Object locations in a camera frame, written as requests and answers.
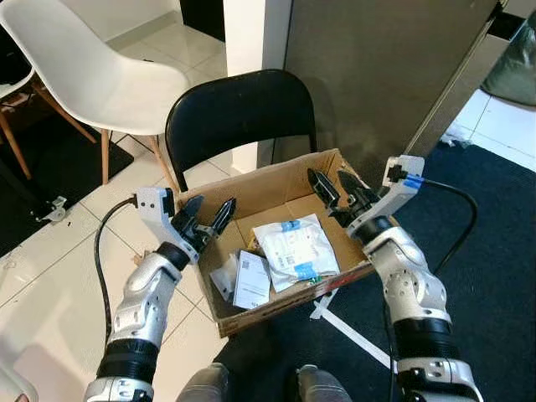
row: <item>blue tape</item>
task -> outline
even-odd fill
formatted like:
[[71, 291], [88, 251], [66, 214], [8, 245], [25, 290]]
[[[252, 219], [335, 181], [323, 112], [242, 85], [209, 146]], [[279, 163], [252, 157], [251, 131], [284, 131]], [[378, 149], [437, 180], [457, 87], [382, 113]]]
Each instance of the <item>blue tape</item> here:
[[281, 227], [283, 229], [283, 232], [290, 232], [291, 230], [297, 230], [297, 229], [300, 229], [300, 221], [289, 220], [287, 222], [281, 222]]
[[295, 265], [294, 271], [298, 274], [299, 281], [304, 281], [305, 279], [311, 279], [317, 276], [317, 273], [312, 270], [311, 261]]
[[425, 180], [421, 176], [408, 174], [404, 180], [404, 185], [406, 187], [416, 188], [418, 190], [424, 181]]

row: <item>black rug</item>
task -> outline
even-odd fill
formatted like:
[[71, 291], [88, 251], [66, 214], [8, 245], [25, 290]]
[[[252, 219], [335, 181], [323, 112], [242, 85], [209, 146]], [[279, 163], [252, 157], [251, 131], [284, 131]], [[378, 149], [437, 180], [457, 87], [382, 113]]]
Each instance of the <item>black rug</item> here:
[[[479, 147], [438, 147], [425, 176], [464, 188], [479, 203], [475, 231], [441, 275], [462, 357], [488, 401], [536, 400], [536, 175]], [[396, 218], [434, 268], [469, 218], [458, 197], [423, 188]], [[377, 276], [340, 289], [329, 309], [387, 350]], [[332, 372], [353, 400], [385, 401], [389, 371], [323, 319], [311, 303], [232, 338], [215, 361], [231, 371], [234, 401], [282, 401], [304, 363]]]
[[[67, 198], [66, 208], [102, 184], [100, 133], [86, 127], [97, 140], [92, 144], [59, 115], [39, 121], [17, 133], [17, 142], [33, 175], [28, 183], [46, 199]], [[26, 182], [11, 147], [0, 146], [0, 158]], [[110, 149], [110, 177], [132, 163], [134, 158], [115, 144]], [[0, 255], [27, 239], [46, 222], [38, 223], [29, 215], [30, 205], [0, 177]]]

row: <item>cardboard box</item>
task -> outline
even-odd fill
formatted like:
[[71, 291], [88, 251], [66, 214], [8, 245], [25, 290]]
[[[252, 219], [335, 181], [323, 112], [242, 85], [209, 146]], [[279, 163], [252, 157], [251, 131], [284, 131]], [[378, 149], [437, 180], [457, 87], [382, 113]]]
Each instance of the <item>cardboard box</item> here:
[[[349, 239], [335, 219], [328, 218], [322, 202], [309, 185], [308, 168], [326, 173], [341, 194], [341, 204], [344, 204], [346, 193], [338, 180], [337, 170], [344, 169], [354, 174], [355, 172], [338, 149], [312, 153], [289, 162], [263, 167], [180, 195], [181, 205], [194, 195], [204, 195], [205, 200], [198, 215], [199, 222], [203, 224], [210, 224], [225, 200], [235, 197], [237, 201], [234, 220], [219, 239], [209, 244], [198, 263], [199, 281], [221, 337], [241, 331], [287, 308], [309, 302], [372, 272], [373, 268], [361, 251], [361, 245]], [[220, 268], [229, 258], [230, 252], [246, 248], [251, 229], [309, 214], [317, 215], [333, 247], [341, 273], [337, 276], [326, 276], [316, 284], [309, 284], [308, 281], [297, 282], [279, 293], [275, 293], [272, 287], [270, 302], [253, 310], [233, 307], [224, 301], [210, 280], [209, 273]]]

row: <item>gray pants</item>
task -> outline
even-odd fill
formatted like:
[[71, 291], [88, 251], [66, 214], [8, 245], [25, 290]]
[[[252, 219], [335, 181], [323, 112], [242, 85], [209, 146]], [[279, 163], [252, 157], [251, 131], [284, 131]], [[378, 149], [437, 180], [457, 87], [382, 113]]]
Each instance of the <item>gray pants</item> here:
[[[327, 371], [310, 364], [297, 370], [301, 402], [352, 402], [342, 385]], [[186, 384], [177, 402], [224, 402], [229, 371], [221, 363], [199, 370]]]

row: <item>wooden chair leg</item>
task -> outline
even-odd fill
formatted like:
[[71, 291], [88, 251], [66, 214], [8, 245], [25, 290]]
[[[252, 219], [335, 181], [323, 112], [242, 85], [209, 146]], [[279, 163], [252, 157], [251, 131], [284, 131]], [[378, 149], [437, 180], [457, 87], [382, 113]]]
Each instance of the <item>wooden chair leg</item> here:
[[149, 142], [151, 143], [151, 149], [154, 152], [154, 155], [157, 157], [158, 163], [160, 163], [160, 167], [164, 171], [164, 176], [169, 183], [169, 187], [172, 188], [174, 193], [179, 194], [180, 192], [178, 191], [177, 184], [173, 180], [171, 172], [169, 172], [168, 165], [165, 163], [162, 153], [160, 152], [160, 147], [157, 143], [157, 136], [150, 136]]
[[100, 151], [102, 153], [102, 184], [108, 184], [109, 169], [109, 151], [110, 151], [110, 132], [108, 130], [100, 131]]
[[17, 141], [15, 140], [15, 137], [13, 136], [13, 132], [11, 131], [11, 128], [9, 127], [8, 119], [6, 119], [6, 116], [3, 115], [2, 111], [0, 111], [0, 127], [2, 128], [4, 134], [6, 135], [6, 138], [8, 139], [11, 149], [13, 149], [13, 153], [15, 154], [15, 157], [17, 158], [18, 164], [23, 169], [24, 176], [26, 176], [26, 178], [29, 180], [30, 178], [32, 178], [32, 175], [30, 174], [30, 169], [28, 169], [28, 165], [26, 164], [26, 161], [24, 160], [23, 153], [20, 151]]
[[41, 96], [49, 105], [51, 105], [55, 111], [57, 111], [66, 121], [70, 123], [71, 126], [78, 130], [80, 134], [82, 134], [92, 143], [97, 143], [95, 137], [87, 132], [85, 128], [79, 124], [79, 122], [77, 122], [69, 113], [67, 113], [64, 108], [61, 107], [58, 102], [56, 102], [56, 99], [54, 99], [47, 90], [44, 90], [38, 82], [33, 82], [32, 87], [39, 94], [39, 96]]

